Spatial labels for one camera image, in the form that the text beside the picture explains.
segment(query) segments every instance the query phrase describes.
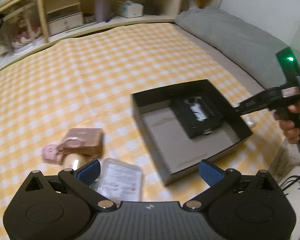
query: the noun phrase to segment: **white drawer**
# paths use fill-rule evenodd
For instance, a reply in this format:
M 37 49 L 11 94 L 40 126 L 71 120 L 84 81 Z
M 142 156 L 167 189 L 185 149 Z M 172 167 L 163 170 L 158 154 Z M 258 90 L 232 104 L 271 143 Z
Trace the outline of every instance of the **white drawer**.
M 74 27 L 83 25 L 82 18 L 82 13 L 78 13 L 53 22 L 49 22 L 48 25 L 50 29 L 50 35 L 61 33 Z

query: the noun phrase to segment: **finger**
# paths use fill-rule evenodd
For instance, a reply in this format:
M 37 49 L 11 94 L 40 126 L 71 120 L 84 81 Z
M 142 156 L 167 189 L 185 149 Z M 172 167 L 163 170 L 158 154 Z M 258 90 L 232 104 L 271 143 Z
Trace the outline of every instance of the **finger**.
M 277 114 L 277 113 L 274 113 L 274 119 L 276 120 L 276 121 L 278 121 L 278 120 L 280 120 L 280 117 L 279 117 L 279 115 Z
M 284 131 L 284 135 L 288 138 L 294 138 L 300 135 L 300 129 L 299 128 L 293 128 L 291 130 L 288 131 Z
M 299 140 L 300 140 L 299 136 L 288 139 L 290 144 L 297 144 Z
M 291 120 L 280 120 L 279 126 L 282 130 L 288 131 L 294 128 L 294 122 Z
M 292 113 L 300 113 L 300 101 L 298 101 L 296 104 L 288 106 L 288 109 L 290 110 L 290 112 Z

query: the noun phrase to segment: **open box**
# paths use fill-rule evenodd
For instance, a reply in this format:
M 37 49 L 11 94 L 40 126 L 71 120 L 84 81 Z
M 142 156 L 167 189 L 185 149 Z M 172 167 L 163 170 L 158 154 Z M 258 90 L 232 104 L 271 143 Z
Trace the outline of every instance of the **open box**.
M 223 124 L 190 139 L 170 108 L 172 100 L 204 93 L 221 112 Z M 180 83 L 132 94 L 133 117 L 165 185 L 198 170 L 202 159 L 215 162 L 236 149 L 251 130 L 208 81 Z

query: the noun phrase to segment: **checkered tablecloth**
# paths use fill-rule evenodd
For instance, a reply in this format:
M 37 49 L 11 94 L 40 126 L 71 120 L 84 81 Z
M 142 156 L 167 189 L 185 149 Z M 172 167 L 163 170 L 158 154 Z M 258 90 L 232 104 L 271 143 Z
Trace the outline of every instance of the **checkered tablecloth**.
M 31 170 L 57 174 L 41 148 L 58 143 L 69 128 L 105 131 L 105 157 L 142 167 L 143 200 L 194 197 L 206 187 L 198 174 L 164 187 L 131 117 L 130 94 L 198 79 L 209 79 L 232 103 L 247 90 L 171 24 L 117 27 L 62 40 L 0 72 L 0 239 L 7 239 L 3 213 Z M 282 135 L 271 113 L 251 114 L 254 134 L 218 162 L 244 174 L 267 168 Z

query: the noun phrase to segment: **gray pillow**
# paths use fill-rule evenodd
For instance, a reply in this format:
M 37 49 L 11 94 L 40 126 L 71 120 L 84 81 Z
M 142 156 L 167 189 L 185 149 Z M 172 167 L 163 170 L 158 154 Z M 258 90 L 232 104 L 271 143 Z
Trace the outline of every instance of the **gray pillow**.
M 220 50 L 264 88 L 285 83 L 275 54 L 287 44 L 269 33 L 213 7 L 182 12 L 176 23 Z M 300 64 L 300 52 L 294 52 Z

